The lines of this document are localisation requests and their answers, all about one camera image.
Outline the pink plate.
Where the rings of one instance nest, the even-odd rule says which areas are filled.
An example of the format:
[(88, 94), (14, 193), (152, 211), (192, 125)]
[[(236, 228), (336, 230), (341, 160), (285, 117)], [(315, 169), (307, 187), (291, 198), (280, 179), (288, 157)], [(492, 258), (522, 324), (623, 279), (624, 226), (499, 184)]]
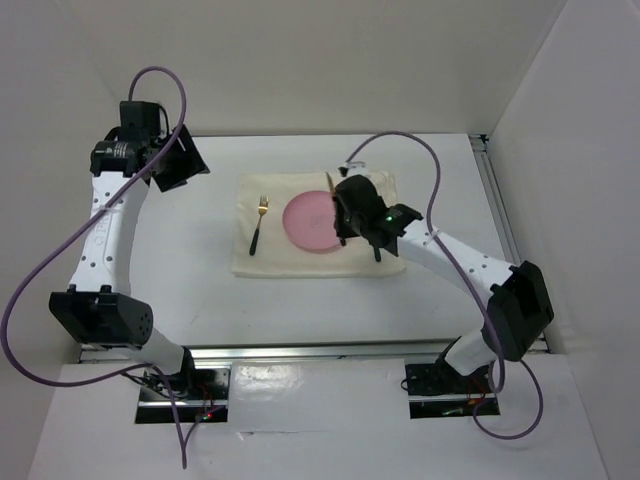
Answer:
[(325, 253), (340, 246), (334, 230), (335, 212), (327, 191), (300, 193), (289, 201), (282, 214), (287, 239), (310, 253)]

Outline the gold knife green handle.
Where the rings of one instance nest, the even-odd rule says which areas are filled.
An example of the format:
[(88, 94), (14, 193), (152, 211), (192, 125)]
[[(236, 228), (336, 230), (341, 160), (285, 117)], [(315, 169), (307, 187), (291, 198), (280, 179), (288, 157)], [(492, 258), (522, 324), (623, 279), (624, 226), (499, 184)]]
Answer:
[(325, 177), (327, 180), (327, 185), (328, 185), (328, 190), (329, 190), (329, 195), (332, 201), (332, 205), (333, 205), (333, 209), (334, 209), (334, 230), (336, 231), (336, 236), (339, 240), (340, 246), (341, 247), (345, 247), (346, 246), (346, 240), (339, 234), (339, 229), (337, 226), (337, 220), (338, 220), (338, 210), (337, 210), (337, 197), (336, 197), (336, 193), (335, 193), (335, 186), (333, 183), (333, 179), (332, 176), (329, 172), (325, 172)]

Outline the gold fork green handle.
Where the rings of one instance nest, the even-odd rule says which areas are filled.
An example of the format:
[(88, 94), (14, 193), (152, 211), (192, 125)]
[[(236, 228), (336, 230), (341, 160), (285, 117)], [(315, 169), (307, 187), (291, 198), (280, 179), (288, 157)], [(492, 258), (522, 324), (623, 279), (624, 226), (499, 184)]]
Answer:
[(264, 216), (267, 214), (268, 210), (269, 210), (269, 197), (267, 195), (261, 195), (259, 199), (259, 205), (258, 205), (258, 221), (255, 227), (250, 248), (249, 248), (250, 256), (254, 256), (256, 254), (262, 220)]

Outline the cream cloth placemat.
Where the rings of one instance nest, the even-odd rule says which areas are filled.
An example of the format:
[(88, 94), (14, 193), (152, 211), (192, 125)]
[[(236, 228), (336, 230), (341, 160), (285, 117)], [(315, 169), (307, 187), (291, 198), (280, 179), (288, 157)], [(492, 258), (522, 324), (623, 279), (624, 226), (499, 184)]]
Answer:
[[(282, 214), (291, 199), (312, 190), (329, 193), (324, 173), (246, 174), (239, 178), (234, 275), (273, 279), (348, 278), (387, 277), (405, 271), (406, 262), (386, 252), (377, 263), (372, 247), (362, 238), (349, 239), (345, 247), (325, 253), (310, 253), (294, 246), (285, 235)], [(269, 210), (262, 220), (256, 254), (250, 256), (261, 195), (269, 197)]]

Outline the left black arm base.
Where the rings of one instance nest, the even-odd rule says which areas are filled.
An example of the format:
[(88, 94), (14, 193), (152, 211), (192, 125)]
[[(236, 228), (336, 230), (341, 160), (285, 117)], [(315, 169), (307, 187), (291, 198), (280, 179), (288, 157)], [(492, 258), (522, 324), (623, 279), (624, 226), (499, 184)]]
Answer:
[[(168, 390), (157, 375), (143, 372), (125, 377), (139, 388), (136, 424), (169, 424), (174, 422)], [(226, 423), (231, 369), (217, 367), (197, 369), (191, 386), (177, 386), (174, 391), (181, 423)]]

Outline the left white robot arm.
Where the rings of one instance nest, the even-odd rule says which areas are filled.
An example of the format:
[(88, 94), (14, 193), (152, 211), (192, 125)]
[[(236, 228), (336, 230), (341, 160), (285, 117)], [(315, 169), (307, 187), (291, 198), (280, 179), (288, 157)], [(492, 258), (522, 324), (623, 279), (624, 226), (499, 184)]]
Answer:
[(156, 366), (163, 389), (184, 399), (197, 387), (191, 354), (154, 327), (151, 306), (132, 296), (130, 283), (136, 226), (150, 185), (166, 192), (209, 171), (188, 129), (179, 127), (171, 142), (162, 131), (167, 122), (157, 103), (121, 102), (119, 126), (91, 153), (97, 220), (67, 289), (51, 294), (49, 309), (76, 342)]

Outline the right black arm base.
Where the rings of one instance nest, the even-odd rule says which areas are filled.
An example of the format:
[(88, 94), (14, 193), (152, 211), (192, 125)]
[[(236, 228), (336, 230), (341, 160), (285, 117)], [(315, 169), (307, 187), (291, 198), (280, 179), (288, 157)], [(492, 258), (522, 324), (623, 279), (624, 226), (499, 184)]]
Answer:
[(499, 416), (500, 407), (488, 381), (489, 367), (484, 366), (468, 377), (456, 372), (444, 378), (435, 363), (405, 365), (400, 382), (409, 399), (411, 419)]

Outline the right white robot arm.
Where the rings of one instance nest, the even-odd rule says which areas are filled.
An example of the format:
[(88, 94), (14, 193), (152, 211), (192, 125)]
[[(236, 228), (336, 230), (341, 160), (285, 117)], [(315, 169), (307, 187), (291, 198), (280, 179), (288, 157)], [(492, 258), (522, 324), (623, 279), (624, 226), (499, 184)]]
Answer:
[(362, 238), (377, 251), (421, 265), (469, 294), (483, 326), (445, 349), (436, 379), (448, 392), (460, 391), (479, 368), (519, 362), (554, 319), (541, 269), (486, 255), (430, 224), (404, 205), (388, 206), (363, 175), (328, 182), (334, 228), (346, 241)]

